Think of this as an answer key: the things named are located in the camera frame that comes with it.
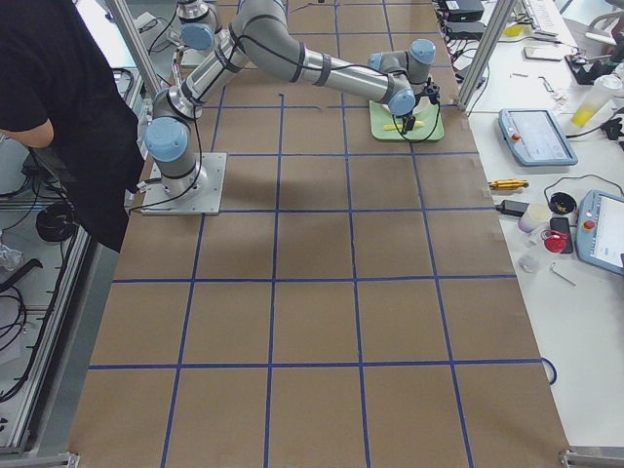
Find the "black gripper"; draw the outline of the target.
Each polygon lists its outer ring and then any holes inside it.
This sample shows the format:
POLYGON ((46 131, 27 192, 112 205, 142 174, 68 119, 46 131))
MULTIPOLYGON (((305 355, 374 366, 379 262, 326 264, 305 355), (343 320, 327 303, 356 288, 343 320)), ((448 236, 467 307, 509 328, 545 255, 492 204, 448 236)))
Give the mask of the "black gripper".
POLYGON ((401 122, 402 122, 401 133, 402 134, 407 134, 408 132, 412 131, 413 128, 414 128, 415 117, 410 112, 410 113, 405 114, 405 115, 403 115, 401 117, 401 122))

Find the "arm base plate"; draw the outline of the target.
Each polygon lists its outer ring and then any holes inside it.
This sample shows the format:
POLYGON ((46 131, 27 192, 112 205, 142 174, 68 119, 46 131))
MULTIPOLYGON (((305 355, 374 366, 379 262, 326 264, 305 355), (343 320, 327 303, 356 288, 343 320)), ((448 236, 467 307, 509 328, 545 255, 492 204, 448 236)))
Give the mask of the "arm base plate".
POLYGON ((186 150, 177 160, 155 160, 140 212, 144 215, 217 215, 227 155, 186 150))
POLYGON ((201 64, 210 53, 210 50, 195 50, 186 48, 182 53, 180 66, 185 68, 195 68, 201 64))

